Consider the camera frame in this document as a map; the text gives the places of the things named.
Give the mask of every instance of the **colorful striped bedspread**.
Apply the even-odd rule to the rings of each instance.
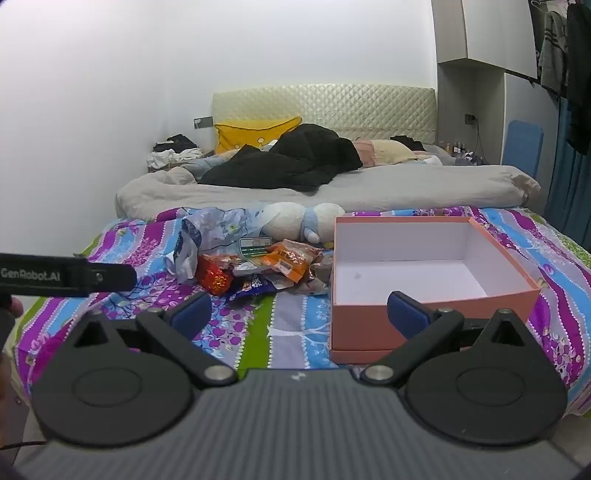
[[[173,307],[198,286],[176,283],[164,267],[180,219],[191,210],[169,210],[155,222],[124,220],[104,230],[85,253],[91,261],[133,265],[138,285],[126,294],[94,294],[88,299],[39,299],[22,318],[7,350],[13,379],[30,394],[31,384],[75,321],[91,306],[112,319],[129,319],[150,305]],[[569,388],[569,413],[591,407],[589,332],[591,255],[526,209],[477,209],[358,212],[350,215],[472,216],[538,281],[541,294],[528,321]],[[248,368],[336,368],[327,348],[330,304],[326,296],[290,293],[252,298],[240,307],[213,299],[209,325],[196,345],[243,373]]]

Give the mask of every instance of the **white wall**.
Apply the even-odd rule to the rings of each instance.
[[[558,104],[540,85],[531,84],[527,80],[505,73],[505,132],[512,120],[522,120],[539,125],[544,131],[540,163],[535,176],[542,190],[530,206],[533,211],[542,215],[554,171],[556,137],[558,135]],[[505,148],[505,138],[503,139],[503,148]]]
[[[300,83],[437,86],[430,0],[170,0],[168,120],[211,148],[214,92]]]
[[[0,5],[0,251],[81,251],[146,172],[166,131],[158,5]]]

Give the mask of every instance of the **open cardboard box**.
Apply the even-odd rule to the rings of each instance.
[[[388,320],[399,290],[466,318],[512,309],[527,321],[540,289],[505,248],[467,217],[338,217],[330,358],[375,362],[406,340]]]

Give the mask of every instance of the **headboard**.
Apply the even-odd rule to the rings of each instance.
[[[213,120],[285,120],[301,116],[341,137],[408,135],[435,143],[437,102],[432,88],[337,83],[262,87],[213,94]]]

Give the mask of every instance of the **hanging clothes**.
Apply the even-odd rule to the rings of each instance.
[[[566,19],[558,12],[544,17],[544,41],[538,62],[540,84],[556,95],[566,95]]]
[[[569,144],[586,155],[591,144],[591,9],[571,4],[567,12]]]

